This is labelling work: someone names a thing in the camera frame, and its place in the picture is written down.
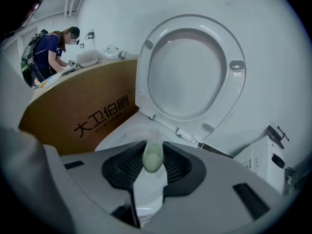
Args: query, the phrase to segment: person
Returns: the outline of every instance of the person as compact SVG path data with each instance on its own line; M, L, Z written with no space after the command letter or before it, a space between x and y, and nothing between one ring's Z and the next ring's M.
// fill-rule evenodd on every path
M78 27L71 27L64 31L53 31L43 36L34 48L35 68L34 73L42 82L50 76L64 70L68 65L61 60L63 52L66 52L66 44L78 44L80 30Z

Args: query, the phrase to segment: toilet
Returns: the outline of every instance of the toilet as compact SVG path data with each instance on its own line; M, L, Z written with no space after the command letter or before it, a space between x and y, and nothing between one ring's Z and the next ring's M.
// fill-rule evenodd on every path
M197 147L231 111L245 79L243 53L224 26L198 15L170 18L150 33L140 51L136 72L139 111L95 151L142 140ZM152 216L162 205L167 175L165 169L157 173L142 171L137 180L145 182L134 184L139 218ZM136 193L136 184L143 188L141 195ZM144 185L154 188L157 184L160 187L150 193L148 201Z

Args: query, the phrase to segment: backpack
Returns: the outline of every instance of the backpack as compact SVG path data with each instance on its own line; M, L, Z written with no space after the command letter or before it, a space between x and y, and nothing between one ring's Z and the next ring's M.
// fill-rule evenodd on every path
M37 43L47 35L48 31L45 29L41 30L40 33L35 34L27 45L25 51L21 56L21 72L23 74L25 82L28 86L33 87L35 81L34 69L38 69L35 63L35 54L34 49L36 48Z

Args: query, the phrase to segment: toilet seat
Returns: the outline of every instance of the toilet seat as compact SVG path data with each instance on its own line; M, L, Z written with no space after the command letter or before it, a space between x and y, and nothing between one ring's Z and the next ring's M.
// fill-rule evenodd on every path
M158 25L139 54L136 105L190 143L204 143L244 86L243 53L217 22L182 15Z

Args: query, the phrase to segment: brown cardboard panel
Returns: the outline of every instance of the brown cardboard panel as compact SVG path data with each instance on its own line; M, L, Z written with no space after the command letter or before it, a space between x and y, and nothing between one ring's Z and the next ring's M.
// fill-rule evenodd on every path
M96 65L52 87L31 102L19 128L60 155L92 152L138 111L137 60Z

